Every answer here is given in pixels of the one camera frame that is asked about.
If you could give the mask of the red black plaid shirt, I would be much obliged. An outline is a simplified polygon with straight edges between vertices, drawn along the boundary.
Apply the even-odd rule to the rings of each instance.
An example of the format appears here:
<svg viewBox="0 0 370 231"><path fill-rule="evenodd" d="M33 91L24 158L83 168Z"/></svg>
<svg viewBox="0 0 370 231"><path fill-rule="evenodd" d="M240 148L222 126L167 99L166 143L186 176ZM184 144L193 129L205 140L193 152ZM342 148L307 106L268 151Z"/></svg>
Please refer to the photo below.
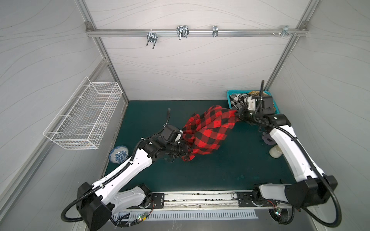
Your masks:
<svg viewBox="0 0 370 231"><path fill-rule="evenodd" d="M211 106L203 114L193 114L182 128L183 139L188 144L189 154L183 161L189 162L196 156L209 155L218 150L222 141L240 121L237 111L220 105Z"/></svg>

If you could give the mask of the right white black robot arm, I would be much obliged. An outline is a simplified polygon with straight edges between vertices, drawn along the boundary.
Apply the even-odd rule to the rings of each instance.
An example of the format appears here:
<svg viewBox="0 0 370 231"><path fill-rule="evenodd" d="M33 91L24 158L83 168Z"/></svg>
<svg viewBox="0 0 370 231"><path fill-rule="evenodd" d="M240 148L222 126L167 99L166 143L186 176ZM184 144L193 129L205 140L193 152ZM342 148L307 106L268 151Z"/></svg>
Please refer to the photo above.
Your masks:
<svg viewBox="0 0 370 231"><path fill-rule="evenodd" d="M267 204L271 218L279 224L288 225L296 211L304 210L319 224L335 228L342 222L342 211L334 190L338 182L334 176L328 176L317 166L297 138L291 122L278 112L271 95L263 92L264 85L258 93L232 93L229 105L237 110L237 117L250 125L256 125L282 151L295 183L273 184L262 183L254 186L249 196L244 196L245 202L251 202L256 207ZM309 207L322 205L331 199L335 209L333 222L326 222L318 218Z"/></svg>

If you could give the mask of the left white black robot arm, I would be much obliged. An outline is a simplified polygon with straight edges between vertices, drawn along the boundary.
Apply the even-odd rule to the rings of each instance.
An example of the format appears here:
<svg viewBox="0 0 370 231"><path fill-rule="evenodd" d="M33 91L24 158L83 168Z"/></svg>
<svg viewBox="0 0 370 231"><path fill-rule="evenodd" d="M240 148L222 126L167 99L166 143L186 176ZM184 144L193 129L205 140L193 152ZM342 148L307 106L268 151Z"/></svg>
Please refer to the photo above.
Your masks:
<svg viewBox="0 0 370 231"><path fill-rule="evenodd" d="M122 218L113 216L130 207L154 208L152 191L145 185L131 190L120 190L137 174L159 159L173 162L177 158L189 160L189 145L183 139L183 131L169 124L171 111L167 110L166 122L160 132L142 138L132 155L117 169L93 184L85 182L78 189L77 199L67 205L61 220L68 223L83 221L89 230L97 231L108 221L116 227L126 228L146 220L151 212L145 212L133 221L122 223Z"/></svg>

